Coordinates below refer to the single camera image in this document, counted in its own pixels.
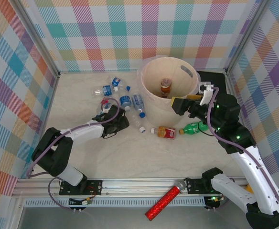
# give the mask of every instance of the brown bottle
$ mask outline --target brown bottle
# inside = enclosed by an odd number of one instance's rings
[[[168,94],[170,93],[170,87],[172,86],[172,80],[165,78],[161,81],[161,94],[162,98],[167,98]]]

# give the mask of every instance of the water bottle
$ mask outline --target water bottle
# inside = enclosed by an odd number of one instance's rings
[[[114,87],[110,85],[92,87],[91,93],[93,98],[111,96],[114,94]]]
[[[127,86],[126,88],[123,87],[118,88],[120,106],[124,108],[126,111],[129,111],[131,106],[129,90],[130,90],[129,86]]]
[[[126,115],[131,125],[135,126],[141,133],[146,131],[141,118],[134,109],[130,109]]]
[[[113,76],[108,76],[107,77],[107,81],[108,83],[114,87],[115,92],[118,91],[118,88],[126,88],[127,87],[127,83],[124,80],[121,80],[117,77],[113,77]]]
[[[97,115],[102,115],[103,113],[108,113],[111,106],[115,103],[113,100],[107,99],[108,97],[104,97],[101,103],[98,105],[96,113]]]
[[[141,118],[146,117],[145,106],[144,106],[143,99],[141,98],[141,95],[138,92],[135,92],[132,94],[131,99],[132,99],[134,109],[139,113],[139,116]]]

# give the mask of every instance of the blue bottle cap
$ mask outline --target blue bottle cap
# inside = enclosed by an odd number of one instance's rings
[[[139,116],[140,116],[141,118],[144,118],[144,117],[146,117],[146,114],[145,114],[144,112],[141,112],[141,113],[139,114]]]

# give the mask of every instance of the black mounting plate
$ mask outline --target black mounting plate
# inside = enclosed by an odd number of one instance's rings
[[[188,194],[221,194],[214,189],[207,191],[201,179],[187,179],[186,188]]]
[[[102,180],[87,180],[86,187],[84,191],[81,193],[80,188],[78,186],[72,186],[66,181],[62,181],[60,183],[60,191],[59,195],[60,196],[77,196],[77,195],[82,195],[82,196],[91,196],[94,195],[95,192],[93,189],[89,188],[89,186],[93,187],[96,191],[96,196],[101,195],[101,190],[102,190]]]

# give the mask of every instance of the green soda bottle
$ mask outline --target green soda bottle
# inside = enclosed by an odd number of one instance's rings
[[[202,131],[206,131],[208,130],[208,125],[203,124],[203,122],[199,122],[199,128]],[[199,132],[198,123],[190,123],[186,127],[184,127],[184,129],[179,130],[179,133],[181,135],[184,134],[194,135],[197,134],[198,132]]]

